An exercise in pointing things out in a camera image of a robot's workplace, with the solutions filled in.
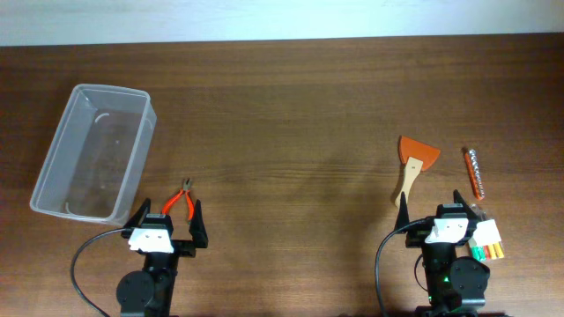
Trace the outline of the clear plastic container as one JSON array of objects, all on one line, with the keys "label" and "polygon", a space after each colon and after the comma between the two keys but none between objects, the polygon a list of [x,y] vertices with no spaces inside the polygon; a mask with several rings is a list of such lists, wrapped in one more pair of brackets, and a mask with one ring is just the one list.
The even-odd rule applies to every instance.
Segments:
[{"label": "clear plastic container", "polygon": [[33,189],[30,208],[77,221],[124,225],[156,125],[147,92],[76,85]]}]

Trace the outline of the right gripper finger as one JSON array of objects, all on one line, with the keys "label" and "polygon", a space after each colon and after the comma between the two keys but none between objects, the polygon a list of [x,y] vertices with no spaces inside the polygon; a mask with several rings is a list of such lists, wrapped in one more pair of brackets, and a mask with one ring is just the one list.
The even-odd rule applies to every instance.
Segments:
[{"label": "right gripper finger", "polygon": [[408,224],[410,224],[408,207],[406,204],[401,204],[398,209],[395,230],[398,232],[405,232],[405,227]]},{"label": "right gripper finger", "polygon": [[479,220],[479,216],[470,207],[470,205],[463,199],[462,195],[459,193],[459,191],[457,189],[455,189],[453,191],[453,199],[454,199],[454,203],[462,205],[462,210],[464,211],[464,213],[466,214],[466,216],[469,220],[471,220],[471,219]]}]

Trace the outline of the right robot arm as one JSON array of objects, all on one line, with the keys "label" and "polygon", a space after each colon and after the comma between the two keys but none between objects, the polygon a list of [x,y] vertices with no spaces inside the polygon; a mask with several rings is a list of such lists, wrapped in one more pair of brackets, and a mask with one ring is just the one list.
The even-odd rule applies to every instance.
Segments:
[{"label": "right robot arm", "polygon": [[409,220],[405,194],[400,195],[396,228],[406,235],[405,246],[421,251],[428,304],[415,309],[417,316],[476,316],[486,304],[490,269],[471,256],[457,256],[456,249],[473,236],[479,216],[458,191],[454,202],[441,204],[436,214]]}]

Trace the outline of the red handled pliers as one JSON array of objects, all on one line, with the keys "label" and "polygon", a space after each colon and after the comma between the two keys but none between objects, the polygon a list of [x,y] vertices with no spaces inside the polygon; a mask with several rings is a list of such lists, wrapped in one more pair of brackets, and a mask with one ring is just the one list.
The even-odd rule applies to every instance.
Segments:
[{"label": "red handled pliers", "polygon": [[170,210],[174,207],[174,205],[179,200],[184,198],[188,206],[187,221],[191,222],[195,214],[195,204],[190,196],[190,191],[191,191],[191,179],[188,178],[182,183],[182,187],[179,189],[179,191],[175,195],[173,195],[170,199],[167,200],[167,202],[164,204],[161,210],[161,214],[168,215]]}]

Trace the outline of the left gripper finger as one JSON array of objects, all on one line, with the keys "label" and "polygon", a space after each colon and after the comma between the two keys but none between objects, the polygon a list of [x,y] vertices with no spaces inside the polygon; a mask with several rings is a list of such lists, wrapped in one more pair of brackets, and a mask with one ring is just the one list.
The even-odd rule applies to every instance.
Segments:
[{"label": "left gripper finger", "polygon": [[139,209],[136,211],[135,214],[131,216],[131,218],[126,222],[124,225],[125,228],[136,228],[139,227],[143,220],[145,219],[146,215],[151,210],[151,199],[145,198]]},{"label": "left gripper finger", "polygon": [[199,200],[196,201],[193,217],[190,220],[189,233],[195,247],[208,247],[209,238],[205,229],[202,214],[202,205]]}]

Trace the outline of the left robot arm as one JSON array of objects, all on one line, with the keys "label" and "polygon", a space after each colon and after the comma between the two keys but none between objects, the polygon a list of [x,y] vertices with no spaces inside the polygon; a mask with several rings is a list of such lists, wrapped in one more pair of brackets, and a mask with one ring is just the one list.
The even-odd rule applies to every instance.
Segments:
[{"label": "left robot arm", "polygon": [[125,275],[116,287],[116,299],[121,316],[168,316],[174,293],[178,262],[194,258],[198,249],[208,247],[202,206],[195,204],[189,223],[189,240],[173,238],[172,218],[151,212],[151,200],[146,199],[139,210],[125,223],[122,237],[130,250],[141,254],[144,266]]}]

